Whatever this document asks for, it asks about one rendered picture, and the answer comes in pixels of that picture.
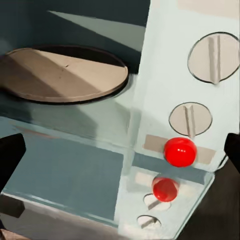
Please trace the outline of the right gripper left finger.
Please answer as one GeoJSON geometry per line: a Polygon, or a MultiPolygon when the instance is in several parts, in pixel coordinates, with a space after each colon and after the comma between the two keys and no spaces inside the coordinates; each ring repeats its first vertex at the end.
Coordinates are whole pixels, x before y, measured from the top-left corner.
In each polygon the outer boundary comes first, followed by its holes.
{"type": "Polygon", "coordinates": [[[25,153],[26,144],[21,133],[0,138],[0,192],[25,153]]]}

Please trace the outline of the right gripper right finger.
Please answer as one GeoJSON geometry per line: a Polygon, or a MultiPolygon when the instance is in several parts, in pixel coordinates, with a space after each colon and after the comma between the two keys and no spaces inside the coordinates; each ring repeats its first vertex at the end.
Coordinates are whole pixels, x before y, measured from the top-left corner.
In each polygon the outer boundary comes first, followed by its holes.
{"type": "Polygon", "coordinates": [[[228,133],[225,140],[224,151],[233,165],[240,173],[240,135],[228,133]]]}

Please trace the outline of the microwave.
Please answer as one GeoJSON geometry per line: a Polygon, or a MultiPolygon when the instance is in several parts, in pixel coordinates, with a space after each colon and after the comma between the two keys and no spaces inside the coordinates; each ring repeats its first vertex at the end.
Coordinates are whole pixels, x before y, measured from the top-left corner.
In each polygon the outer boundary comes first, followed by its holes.
{"type": "Polygon", "coordinates": [[[240,0],[0,0],[0,117],[221,169],[240,0]]]}

